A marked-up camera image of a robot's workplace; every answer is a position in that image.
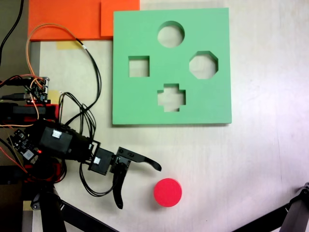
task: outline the green foam board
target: green foam board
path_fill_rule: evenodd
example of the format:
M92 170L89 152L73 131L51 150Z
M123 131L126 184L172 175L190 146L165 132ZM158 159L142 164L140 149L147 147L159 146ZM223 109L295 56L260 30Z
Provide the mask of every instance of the green foam board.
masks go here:
M174 48L158 41L165 25L178 25L183 42ZM231 123L231 86L227 8L126 11L114 13L112 122L123 124ZM197 79L190 60L210 54L218 71ZM149 76L130 77L129 60L147 58ZM178 112L164 112L158 92L164 85L185 91Z

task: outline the orange wire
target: orange wire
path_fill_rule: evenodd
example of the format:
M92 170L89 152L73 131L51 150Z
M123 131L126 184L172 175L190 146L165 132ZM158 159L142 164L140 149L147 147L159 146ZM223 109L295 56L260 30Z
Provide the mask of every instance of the orange wire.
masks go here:
M26 171L26 169L24 169L22 166L20 166L14 159L12 159L3 149L2 149L2 147L0 147L0 150L2 151L2 153L3 154L5 154L5 156L7 157L7 158L9 158L11 161L13 161L18 167L20 167L21 168L21 170L23 170L25 173L28 173L27 171Z
M31 73L32 75L34 75L34 76L35 76L35 73L34 73L34 70L33 70L32 66L31 66L30 59L29 59L29 44L30 44L30 39L31 39L32 35L33 35L38 29L41 29L41 28L44 28L44 27L56 27L56 28L64 29L64 30L66 30L72 37L74 37L75 39L77 39L77 37L76 37L69 29L67 29L65 26L60 25L60 24L56 24L56 23L44 23L44 24L38 25L36 28L34 28L34 29L32 30L32 32L29 34L28 39L27 39L27 43L26 43L26 60L27 60L27 65L28 65L28 67L29 67L30 73Z
M34 81L35 81L35 79L33 79L33 81L31 82L30 89L32 88ZM38 115L37 119L39 120L40 114L39 114L38 107L36 106L36 104L34 102L32 94L30 94L30 97L31 97L31 102L33 103L34 108L37 111L37 115ZM31 127L31 126L33 126L33 124L30 124L30 125L0 125L0 127Z

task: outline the red puck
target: red puck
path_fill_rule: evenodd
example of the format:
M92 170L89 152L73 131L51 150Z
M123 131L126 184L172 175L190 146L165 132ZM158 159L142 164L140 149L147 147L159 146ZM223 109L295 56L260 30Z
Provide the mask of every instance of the red puck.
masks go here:
M163 207L176 205L182 197L182 187L177 180L166 178L154 187L154 198Z

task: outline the wire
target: wire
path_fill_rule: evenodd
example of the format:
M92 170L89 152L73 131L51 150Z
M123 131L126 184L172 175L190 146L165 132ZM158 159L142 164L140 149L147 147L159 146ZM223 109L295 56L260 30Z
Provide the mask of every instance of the wire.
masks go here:
M69 30L67 29L65 26L63 25L60 25L60 24L57 24L57 23L44 23L44 24L41 24L41 25L38 25L37 27L35 27L31 33L29 34L28 38L27 38L27 42L26 42L26 60L27 60L27 65L29 67L29 70L31 72L32 75L35 75L34 74L34 70L31 66L31 63L30 63L30 59L29 59L29 44L30 44L30 39L32 37L32 35L38 30L38 29L41 29L41 28L44 28L44 27L57 27L57 28L61 28L61 29L64 29L66 30L73 38L77 39L76 36Z
M17 155L14 153L14 151L12 150L12 148L11 148L6 142L4 142L1 138L0 138L0 142L1 142L3 145L5 145L5 146L9 149L9 151L11 152L11 154L14 156L14 159L15 159L15 160L13 160L13 159L3 150L3 148L0 147L0 150L3 152L3 154L5 154L6 157L8 157L11 161L13 161L16 165L18 165L24 172L27 173L27 171L22 167L22 164L19 162L19 159L18 159Z
M5 156L7 158L9 158L12 162L14 162L18 167L20 167L21 170L23 170L25 173L28 173L21 165L19 165L14 159L12 159L3 149L2 147L0 147L0 151L2 151L3 154L5 154Z
M98 101L100 95L101 95L101 89L102 89L102 80L101 80L101 74L100 71L98 69L98 66L95 62L95 60L93 59L92 55L90 54L90 52L88 51L88 49L86 48L86 46L65 26L60 25L60 24L56 24L56 23L45 23L45 24L41 24L38 25L37 27L35 27L32 32L29 34L28 39L27 39L27 43L26 43L26 60L27 60L27 64L30 70L30 73L32 75L35 75L34 70L31 66L30 63L30 59L29 59L29 44L30 44L30 39L32 37L32 35L39 29L44 28L44 27L57 27L60 29L64 29L65 31L67 31L82 47L83 49L86 51L86 53L89 55L90 60L93 64L93 67L95 69L95 73L96 73L96 80L97 80L97 95L96 98L94 100L94 102L92 104L90 104L89 106L86 106L84 104L80 104L79 101L77 101L76 97L74 97L71 93L66 92L64 94L62 94L59 98L59 123L61 123L61 116L62 116L62 109L63 109L63 100L65 96L70 97L80 108L80 112L75 115L73 118L71 118L68 122L65 123L66 126L68 126L74 119L76 119L77 117L81 117L81 123L80 123L80 133L83 133L83 126L84 126L84 119L86 120L87 124L88 124L88 128L89 128L89 136L91 138L91 140L93 140L94 138L94 134L95 134L95 130L96 130L96 122L95 119L92 115L92 113L90 112L89 116L86 114L87 111L89 111L91 109L91 107Z
M32 89L33 82L35 82L35 79L33 79L33 81L31 82L31 84L30 84L30 89ZM38 108L37 108L37 106L36 106L36 104L35 104L35 102L34 102L34 100L33 100L33 96L32 96L31 93L30 93L30 97L31 97L31 102L33 103L34 108L35 108L35 110L37 111L37 114L38 114L38 118L37 118L37 119L39 120L40 114L39 114Z
M83 173L83 163L81 162L80 166L79 166L79 176L80 179L82 181L83 186L85 187L85 189L87 190L87 192L93 196L93 197L103 197L106 196L107 194L109 194L114 187L117 185L117 180L115 181L115 183L113 184L113 186L106 192L96 192L94 190L92 190L89 185L86 183L85 177L84 177L84 173Z
M19 163L22 164L22 162L20 161L20 159L19 159L19 157L18 157L18 155L17 155L17 153L16 153L14 144L13 144L13 142L12 142L12 140L11 140L11 137L10 137L10 135L9 135L9 133L8 133L8 131L7 131L7 129L4 128L4 130L5 130L5 132L7 133L8 137L9 137L9 140L10 140L10 142L11 142L11 146L12 146L12 148L13 148L13 152L14 152L16 158L18 159Z
M4 44L5 42L7 41L7 39L10 37L10 35L12 34L12 32L14 31L14 29L16 28L19 20L20 20L20 17L21 17L21 14L23 12L23 8L24 8L24 0L21 0L20 1L20 9L19 9L19 13L18 13L18 17L14 23L14 25L12 26L12 28L10 29L10 31L7 33L7 35L4 37L1 45L0 45L0 66L1 66L1 58L2 58L2 50L3 50L3 47L4 47Z
M2 143L3 145L5 145L5 146L9 149L9 151L11 152L11 154L14 156L14 159L15 159L16 161L18 161L18 159L17 159L17 157L15 156L15 154L14 154L12 148L11 148L6 142L4 142L1 138L0 138L0 143Z
M22 79L21 76L16 75L16 76L10 77L10 78L7 79L6 81L12 80L12 79L14 79L14 78L20 78L20 79ZM33 91L32 91L32 85L33 85L33 83L34 83L35 80L36 80L36 79L34 78L33 81L31 82L30 88L27 88L27 86L24 86L24 87L30 92L31 101L32 101L32 103L33 103L33 105L34 105L34 108L35 108L36 112L37 112L37 120L39 120L39 118L40 118L39 110L38 110L38 107L36 106L35 101L34 101L33 96L32 96L32 95L34 95L34 96L36 97L36 99L39 100L39 97L36 96L36 94L33 93ZM33 124L30 124L30 125L15 125L15 124L13 124L13 125L0 125L0 127L31 127L31 126L33 126Z

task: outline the orange paper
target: orange paper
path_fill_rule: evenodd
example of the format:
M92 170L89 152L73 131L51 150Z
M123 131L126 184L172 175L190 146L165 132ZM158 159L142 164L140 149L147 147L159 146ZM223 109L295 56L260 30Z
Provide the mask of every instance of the orange paper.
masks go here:
M113 12L139 10L139 0L29 0L28 34L43 23L67 27L80 40L112 39ZM38 30L32 41L74 40L55 27Z

